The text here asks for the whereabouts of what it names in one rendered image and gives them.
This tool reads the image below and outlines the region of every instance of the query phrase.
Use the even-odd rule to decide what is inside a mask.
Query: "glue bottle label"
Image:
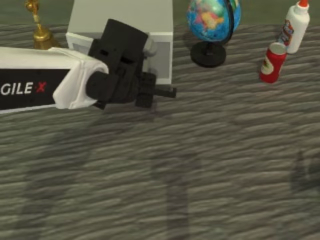
[[[274,71],[274,69],[275,68],[273,64],[271,63],[269,58],[266,56],[261,67],[261,73],[264,75],[269,75]]]
[[[294,32],[295,30],[292,27],[290,21],[285,20],[284,25],[282,27],[281,34],[279,36],[279,42],[283,43],[286,46],[289,46]]]

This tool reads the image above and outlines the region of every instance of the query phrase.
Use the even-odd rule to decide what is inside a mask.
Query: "globe stand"
[[[191,60],[203,68],[214,68],[222,65],[227,57],[227,53],[222,44],[202,41],[191,48]]]

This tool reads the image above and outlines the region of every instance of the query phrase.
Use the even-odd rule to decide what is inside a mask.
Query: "soda can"
[[[260,79],[265,83],[275,83],[280,75],[281,68],[287,57],[287,47],[280,42],[273,42],[266,51],[260,69]]]

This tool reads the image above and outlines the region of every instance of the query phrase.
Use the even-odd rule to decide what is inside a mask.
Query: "gold bell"
[[[58,41],[54,38],[52,32],[42,26],[38,15],[39,3],[38,0],[27,0],[25,7],[28,11],[32,12],[36,29],[33,32],[33,46],[35,49],[48,50],[52,47],[60,47]]]

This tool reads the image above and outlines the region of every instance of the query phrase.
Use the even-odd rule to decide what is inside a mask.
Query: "gray wood grain surface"
[[[0,25],[0,46],[31,47],[32,28]],[[320,27],[266,85],[278,30],[239,27],[226,63],[202,69],[177,27],[178,97],[149,111],[1,115],[0,239],[319,240]]]

